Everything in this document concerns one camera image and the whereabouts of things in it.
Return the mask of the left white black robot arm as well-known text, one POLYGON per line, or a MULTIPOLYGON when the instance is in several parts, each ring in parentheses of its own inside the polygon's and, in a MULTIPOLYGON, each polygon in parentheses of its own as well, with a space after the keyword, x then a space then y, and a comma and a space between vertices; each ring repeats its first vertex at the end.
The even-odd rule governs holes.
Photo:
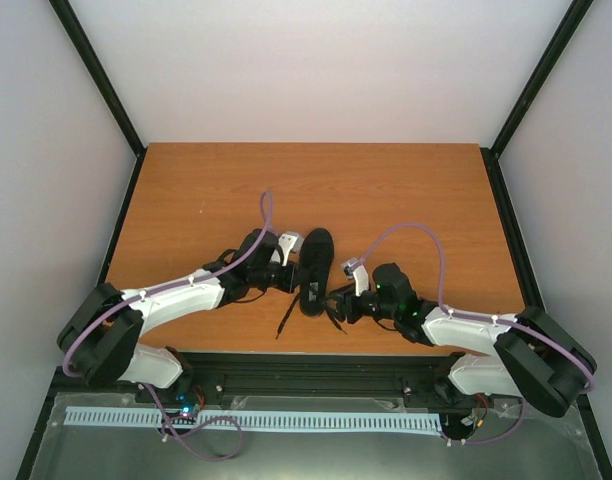
POLYGON ((239 249, 192 274, 142 289, 96 286, 57 337, 67 373, 95 388, 116 381, 149 384, 172 402, 194 390, 192 368, 172 347, 141 343, 151 330, 186 315, 246 303, 250 290, 291 293, 299 284, 298 265, 290 256, 303 238, 256 229, 239 249))

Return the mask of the left black frame post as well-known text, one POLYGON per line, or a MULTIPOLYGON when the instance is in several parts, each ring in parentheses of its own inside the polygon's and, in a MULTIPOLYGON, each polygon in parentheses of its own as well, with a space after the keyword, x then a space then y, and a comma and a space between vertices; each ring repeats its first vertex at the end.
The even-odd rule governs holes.
POLYGON ((131 152, 136 159, 142 159, 145 155, 146 147, 137 133, 74 8, 67 0, 49 0, 49 4, 104 100, 131 152))

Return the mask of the black frame post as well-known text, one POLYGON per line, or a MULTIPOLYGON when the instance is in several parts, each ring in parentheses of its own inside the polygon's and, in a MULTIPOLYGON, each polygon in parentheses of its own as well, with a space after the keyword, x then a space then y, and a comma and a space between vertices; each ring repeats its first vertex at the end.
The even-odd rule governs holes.
POLYGON ((593 0, 570 2, 490 147, 490 155, 495 161, 500 160, 593 3, 593 0))
POLYGON ((145 155, 146 147, 137 133, 74 8, 67 0, 49 0, 49 4, 104 100, 131 152, 136 159, 142 159, 145 155))

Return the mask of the right small circuit board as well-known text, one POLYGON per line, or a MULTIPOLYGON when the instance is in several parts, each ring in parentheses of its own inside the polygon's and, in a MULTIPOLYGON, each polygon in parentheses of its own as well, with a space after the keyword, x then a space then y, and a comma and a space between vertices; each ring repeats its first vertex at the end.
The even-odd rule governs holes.
POLYGON ((471 410, 470 414, 466 415, 460 420, 460 423, 467 428, 476 430, 483 425, 487 413, 487 408, 474 408, 471 410))

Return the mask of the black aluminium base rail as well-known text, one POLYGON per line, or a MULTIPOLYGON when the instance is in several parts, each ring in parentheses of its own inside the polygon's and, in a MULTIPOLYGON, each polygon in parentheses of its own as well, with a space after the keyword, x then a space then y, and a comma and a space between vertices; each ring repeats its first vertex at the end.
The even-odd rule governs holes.
POLYGON ((205 400, 225 406, 237 396, 400 398, 405 406, 448 412, 474 406, 478 396, 520 397, 535 409, 561 417, 587 384, 560 354, 522 358, 505 366, 474 356, 472 387, 463 353, 448 356, 339 356, 184 353, 182 374, 156 390, 166 406, 205 400))

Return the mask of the left green-lit circuit board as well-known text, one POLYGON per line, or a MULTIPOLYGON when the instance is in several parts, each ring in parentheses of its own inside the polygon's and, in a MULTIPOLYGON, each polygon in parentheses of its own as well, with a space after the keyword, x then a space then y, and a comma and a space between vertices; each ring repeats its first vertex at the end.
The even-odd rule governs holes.
POLYGON ((175 427, 191 428, 198 423, 201 406, 183 405, 176 409, 165 409, 165 413, 175 427))

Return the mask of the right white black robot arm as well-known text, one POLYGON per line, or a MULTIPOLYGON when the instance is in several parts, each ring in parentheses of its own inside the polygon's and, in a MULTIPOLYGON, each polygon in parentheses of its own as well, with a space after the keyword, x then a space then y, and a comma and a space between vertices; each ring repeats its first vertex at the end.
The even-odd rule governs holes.
POLYGON ((335 297, 340 320, 390 320, 411 343, 464 350, 436 386, 448 403, 475 394, 521 397, 561 418, 590 385, 594 358, 539 307, 514 314, 455 310, 418 296, 395 263, 368 272, 353 258, 342 269, 352 284, 335 297))

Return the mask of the black shoelace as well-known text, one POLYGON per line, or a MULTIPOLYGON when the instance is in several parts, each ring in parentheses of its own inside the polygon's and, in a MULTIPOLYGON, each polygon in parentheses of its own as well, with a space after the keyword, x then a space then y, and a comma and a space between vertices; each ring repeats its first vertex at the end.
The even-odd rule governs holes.
POLYGON ((310 284, 306 288, 300 287, 277 326, 275 339, 278 339, 282 334, 297 305, 300 305, 300 311, 309 317, 318 317, 325 314, 335 329, 347 334, 347 331, 342 327, 344 319, 342 318, 341 308, 337 307, 336 304, 346 293, 350 292, 350 289, 351 286, 346 285, 318 296, 317 289, 310 284))

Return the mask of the black canvas shoe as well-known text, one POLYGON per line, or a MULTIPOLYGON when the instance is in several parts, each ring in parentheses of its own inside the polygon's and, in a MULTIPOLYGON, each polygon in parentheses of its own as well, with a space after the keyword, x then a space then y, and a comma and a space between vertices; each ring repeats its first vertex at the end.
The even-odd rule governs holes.
POLYGON ((306 316, 317 317, 324 311, 323 303, 334 255, 334 241, 325 228, 312 230, 303 241, 299 253, 302 268, 299 306, 306 316))

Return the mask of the right black frame post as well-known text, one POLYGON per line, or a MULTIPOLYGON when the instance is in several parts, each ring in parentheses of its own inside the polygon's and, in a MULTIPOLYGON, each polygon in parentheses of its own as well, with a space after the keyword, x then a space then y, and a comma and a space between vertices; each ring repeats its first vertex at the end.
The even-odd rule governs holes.
POLYGON ((490 155, 495 161, 500 160, 593 3, 593 0, 570 2, 490 147, 490 155))

